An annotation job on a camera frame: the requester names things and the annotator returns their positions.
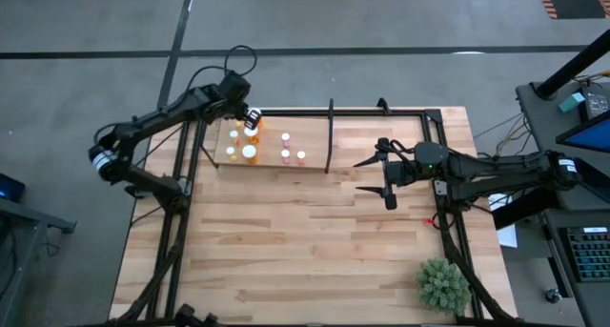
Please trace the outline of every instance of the teal object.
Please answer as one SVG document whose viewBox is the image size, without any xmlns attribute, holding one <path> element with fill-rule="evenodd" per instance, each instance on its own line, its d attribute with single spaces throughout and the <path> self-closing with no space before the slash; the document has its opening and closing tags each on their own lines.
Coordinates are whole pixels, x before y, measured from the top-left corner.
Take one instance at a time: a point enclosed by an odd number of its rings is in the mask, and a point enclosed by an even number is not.
<svg viewBox="0 0 610 327">
<path fill-rule="evenodd" d="M 569 112 L 572 109 L 576 108 L 580 103 L 584 102 L 584 96 L 580 92 L 576 92 L 571 96 L 565 98 L 561 104 L 559 104 L 559 108 L 562 112 Z"/>
</svg>

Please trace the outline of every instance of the computer monitor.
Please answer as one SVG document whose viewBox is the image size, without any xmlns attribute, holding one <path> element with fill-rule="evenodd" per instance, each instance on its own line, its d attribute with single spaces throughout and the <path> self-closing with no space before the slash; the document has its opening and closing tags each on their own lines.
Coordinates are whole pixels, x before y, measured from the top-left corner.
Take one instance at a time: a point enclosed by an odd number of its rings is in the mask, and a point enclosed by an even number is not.
<svg viewBox="0 0 610 327">
<path fill-rule="evenodd" d="M 610 153 L 610 111 L 559 135 L 556 141 L 562 145 Z"/>
</svg>

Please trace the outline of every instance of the white bottle cap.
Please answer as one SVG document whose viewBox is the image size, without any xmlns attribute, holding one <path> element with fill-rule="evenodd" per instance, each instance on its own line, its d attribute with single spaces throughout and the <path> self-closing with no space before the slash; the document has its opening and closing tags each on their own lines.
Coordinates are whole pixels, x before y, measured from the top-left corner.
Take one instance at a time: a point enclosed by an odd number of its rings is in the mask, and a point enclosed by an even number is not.
<svg viewBox="0 0 610 327">
<path fill-rule="evenodd" d="M 244 148 L 241 150 L 241 153 L 246 158 L 253 158 L 256 155 L 256 147 L 253 145 L 244 146 Z"/>
<path fill-rule="evenodd" d="M 256 133 L 258 133 L 258 128 L 254 128 L 253 130 L 251 130 L 250 128 L 245 128 L 244 129 L 244 134 L 248 137 L 250 136 L 255 136 Z"/>
</svg>

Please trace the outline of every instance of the wooden table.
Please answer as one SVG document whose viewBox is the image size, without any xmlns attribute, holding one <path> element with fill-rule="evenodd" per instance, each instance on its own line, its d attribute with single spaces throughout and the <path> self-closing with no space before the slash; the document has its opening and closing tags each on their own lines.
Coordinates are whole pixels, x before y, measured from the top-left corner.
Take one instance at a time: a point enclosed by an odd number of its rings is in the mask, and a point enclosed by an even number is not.
<svg viewBox="0 0 610 327">
<path fill-rule="evenodd" d="M 476 154 L 465 109 L 441 110 L 449 146 Z M 199 154 L 176 307 L 189 303 L 199 317 L 211 312 L 225 323 L 454 320 L 418 302 L 419 263 L 443 257 L 438 231 L 423 222 L 436 209 L 431 184 L 396 190 L 398 209 L 391 212 L 375 194 L 355 189 L 381 184 L 379 166 L 352 168 L 373 154 L 376 139 L 387 136 L 410 147 L 422 140 L 419 120 L 336 117 L 334 131 L 329 174 L 243 166 L 217 170 Z M 151 146 L 168 132 L 156 135 Z M 208 128 L 205 147 L 212 154 L 217 135 L 218 124 Z M 147 170 L 169 174 L 176 143 L 177 136 L 153 153 Z M 138 202 L 134 218 L 155 206 L 152 200 Z M 464 220 L 477 275 L 515 316 L 492 217 L 473 210 Z M 122 314 L 150 279 L 161 225 L 159 213 L 132 227 L 111 317 Z"/>
</svg>

